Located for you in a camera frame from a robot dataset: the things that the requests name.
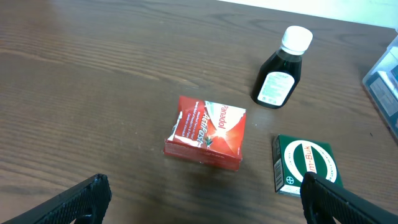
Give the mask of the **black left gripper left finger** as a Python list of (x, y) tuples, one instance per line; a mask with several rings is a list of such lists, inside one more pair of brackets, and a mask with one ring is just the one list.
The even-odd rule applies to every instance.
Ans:
[(4, 224), (102, 224), (111, 197), (108, 177), (95, 174)]

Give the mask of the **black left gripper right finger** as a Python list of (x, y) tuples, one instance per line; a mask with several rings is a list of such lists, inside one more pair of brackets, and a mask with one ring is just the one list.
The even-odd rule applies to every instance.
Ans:
[(306, 172), (300, 187), (303, 214), (308, 224), (397, 223), (397, 215), (353, 194), (314, 173)]

